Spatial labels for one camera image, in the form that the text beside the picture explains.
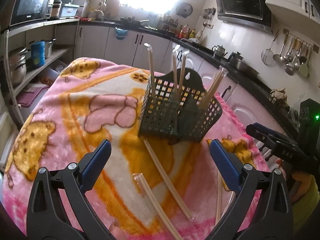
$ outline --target pink blanket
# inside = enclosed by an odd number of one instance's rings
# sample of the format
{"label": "pink blanket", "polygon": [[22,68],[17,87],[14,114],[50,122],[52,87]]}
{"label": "pink blanket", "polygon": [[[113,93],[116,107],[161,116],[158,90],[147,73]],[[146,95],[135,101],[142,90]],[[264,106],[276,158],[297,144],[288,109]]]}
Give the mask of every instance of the pink blanket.
{"label": "pink blanket", "polygon": [[[165,186],[141,138],[138,116],[148,83],[148,71],[116,65],[101,59],[72,62],[55,81],[22,127],[9,156],[4,176],[4,206],[26,233],[29,195],[38,169],[65,168],[92,152],[103,139],[112,144],[112,154],[94,189],[86,193],[103,223],[114,218],[129,239],[171,237],[150,208],[133,174],[143,173],[163,210],[184,239],[204,239],[215,224],[217,168],[209,143],[218,138],[228,151],[256,169],[268,167],[252,138],[219,95],[223,114],[201,143],[148,138],[162,166],[195,219],[186,219]],[[72,225],[80,226],[62,200]],[[224,185],[222,210],[230,192]],[[258,201],[256,194],[241,228],[246,228]]]}

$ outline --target kettle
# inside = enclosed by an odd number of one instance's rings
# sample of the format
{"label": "kettle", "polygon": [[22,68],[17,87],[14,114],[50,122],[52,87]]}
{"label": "kettle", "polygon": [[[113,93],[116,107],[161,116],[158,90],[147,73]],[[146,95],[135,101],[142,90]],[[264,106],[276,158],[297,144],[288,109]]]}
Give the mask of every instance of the kettle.
{"label": "kettle", "polygon": [[223,46],[217,45],[212,47],[213,56],[217,58],[223,58],[227,55],[228,53],[224,53],[225,51],[226,49]]}
{"label": "kettle", "polygon": [[228,57],[227,62],[229,62],[230,65],[235,65],[237,62],[237,59],[239,59],[240,61],[243,60],[243,57],[240,56],[241,53],[240,52],[232,52],[231,55]]}

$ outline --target microwave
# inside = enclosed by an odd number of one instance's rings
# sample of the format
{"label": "microwave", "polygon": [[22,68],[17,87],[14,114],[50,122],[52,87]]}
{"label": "microwave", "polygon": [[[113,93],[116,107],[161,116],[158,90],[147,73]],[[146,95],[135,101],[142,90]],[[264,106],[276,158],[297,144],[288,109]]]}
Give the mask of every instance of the microwave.
{"label": "microwave", "polygon": [[1,30],[35,20],[50,18],[54,0],[9,0],[0,15]]}
{"label": "microwave", "polygon": [[271,33],[272,14],[266,0],[217,0],[218,19]]}

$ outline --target mesh basket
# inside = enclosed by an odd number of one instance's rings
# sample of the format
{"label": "mesh basket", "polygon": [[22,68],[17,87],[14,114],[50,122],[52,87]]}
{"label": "mesh basket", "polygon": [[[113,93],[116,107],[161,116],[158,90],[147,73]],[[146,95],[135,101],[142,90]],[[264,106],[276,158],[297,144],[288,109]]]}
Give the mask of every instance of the mesh basket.
{"label": "mesh basket", "polygon": [[197,72],[186,68],[185,73],[180,100],[173,93],[173,72],[155,77],[155,98],[149,80],[140,113],[139,135],[200,142],[220,118],[222,108],[215,97],[207,110],[198,108],[206,90]]}

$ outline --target black countertop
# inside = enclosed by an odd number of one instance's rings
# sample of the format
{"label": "black countertop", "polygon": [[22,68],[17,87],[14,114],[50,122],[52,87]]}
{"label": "black countertop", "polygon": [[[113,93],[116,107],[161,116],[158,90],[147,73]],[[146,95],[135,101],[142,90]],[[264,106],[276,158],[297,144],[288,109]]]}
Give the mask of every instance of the black countertop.
{"label": "black countertop", "polygon": [[123,24],[122,22],[118,21],[90,21],[90,22],[80,22],[80,25],[94,25],[94,26],[107,26],[107,27],[117,27],[123,28],[126,30],[138,31],[142,33],[152,34],[158,37],[162,37],[164,39],[171,40],[187,49],[192,51],[193,53],[202,57],[205,61],[210,63],[215,68],[219,68],[220,65],[225,67],[228,70],[228,77],[239,84],[244,89],[246,89],[255,99],[257,99],[260,104],[262,104],[265,109],[273,116],[273,118],[279,123],[279,125],[284,129],[287,135],[296,139],[298,136],[298,129],[292,122],[291,118],[289,117],[288,113],[284,110],[277,108],[273,103],[271,103],[268,99],[271,89],[267,87],[264,83],[260,80],[252,81],[248,77],[244,76],[242,73],[237,71],[235,68],[230,66],[225,59],[219,60],[213,57],[210,54],[210,50],[206,48],[199,48],[198,46],[194,46],[189,42],[184,40],[180,40],[174,38],[170,35],[170,33],[157,31],[150,29],[148,27],[143,26],[133,26],[128,24]]}

